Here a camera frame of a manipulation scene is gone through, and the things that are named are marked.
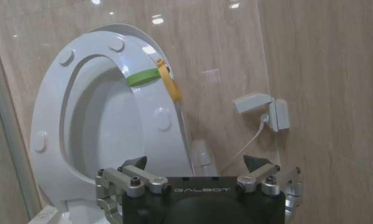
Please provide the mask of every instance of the toilet lid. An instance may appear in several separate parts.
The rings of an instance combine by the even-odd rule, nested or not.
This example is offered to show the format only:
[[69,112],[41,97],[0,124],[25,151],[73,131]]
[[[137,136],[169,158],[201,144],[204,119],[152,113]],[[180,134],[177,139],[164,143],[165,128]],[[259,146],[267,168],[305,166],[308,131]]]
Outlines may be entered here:
[[[168,64],[149,36],[124,24],[81,35],[57,55],[31,131],[32,168],[51,199],[95,201],[96,171],[141,155],[151,171],[192,175],[175,103],[160,77],[145,74],[159,59]],[[131,84],[135,74],[144,81]]]

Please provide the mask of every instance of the green tape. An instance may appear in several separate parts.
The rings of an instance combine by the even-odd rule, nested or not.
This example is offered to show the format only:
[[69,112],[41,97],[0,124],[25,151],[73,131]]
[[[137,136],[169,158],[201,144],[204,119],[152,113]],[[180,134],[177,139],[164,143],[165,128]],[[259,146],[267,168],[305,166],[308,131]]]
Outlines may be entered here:
[[132,74],[127,77],[125,81],[129,87],[136,87],[139,85],[144,85],[145,83],[153,81],[155,79],[161,78],[159,70],[157,69],[149,69],[145,71],[141,71],[136,74]]

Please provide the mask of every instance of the white cable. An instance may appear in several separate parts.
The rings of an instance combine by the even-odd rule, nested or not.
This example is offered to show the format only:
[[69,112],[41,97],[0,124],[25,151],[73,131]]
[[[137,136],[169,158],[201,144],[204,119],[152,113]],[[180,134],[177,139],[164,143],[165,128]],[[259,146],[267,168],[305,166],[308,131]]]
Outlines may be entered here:
[[260,133],[264,130],[264,124],[265,124],[267,119],[261,119],[260,122],[260,127],[259,127],[259,131],[255,134],[255,137],[249,140],[248,144],[245,144],[245,146],[243,147],[243,149],[237,152],[237,154],[232,157],[232,159],[225,163],[225,165],[223,166],[223,168],[220,169],[220,172],[223,172],[225,170],[225,168],[228,168],[228,166],[232,164],[232,162],[235,161],[235,159],[237,158],[237,156],[245,151],[245,149],[248,148],[248,146],[253,143],[253,141],[256,140],[256,138],[259,137]]

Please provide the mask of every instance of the toilet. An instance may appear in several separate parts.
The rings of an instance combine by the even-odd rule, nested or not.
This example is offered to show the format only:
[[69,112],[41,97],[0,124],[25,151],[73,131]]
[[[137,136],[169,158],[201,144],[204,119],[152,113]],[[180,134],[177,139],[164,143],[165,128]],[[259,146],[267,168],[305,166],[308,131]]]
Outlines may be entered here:
[[112,24],[77,37],[47,71],[35,104],[31,163],[60,223],[108,223],[95,176],[148,157],[161,176],[217,176],[204,141],[192,142],[167,57],[137,28]]

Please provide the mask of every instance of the power cord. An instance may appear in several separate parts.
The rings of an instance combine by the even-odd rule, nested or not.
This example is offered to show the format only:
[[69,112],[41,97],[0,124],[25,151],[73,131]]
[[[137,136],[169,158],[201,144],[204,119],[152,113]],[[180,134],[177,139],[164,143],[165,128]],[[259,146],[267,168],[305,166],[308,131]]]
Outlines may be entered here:
[[265,113],[260,117],[260,127],[259,127],[257,133],[255,134],[255,136],[249,140],[249,142],[245,144],[243,149],[237,152],[237,154],[232,157],[232,159],[225,163],[225,165],[220,169],[220,172],[223,172],[229,167],[229,165],[233,163],[233,161],[239,157],[239,155],[245,151],[245,149],[249,147],[249,145],[255,142],[256,138],[259,137],[259,135],[261,134],[261,132],[264,130],[264,125],[268,124],[268,123],[269,123],[269,115]]

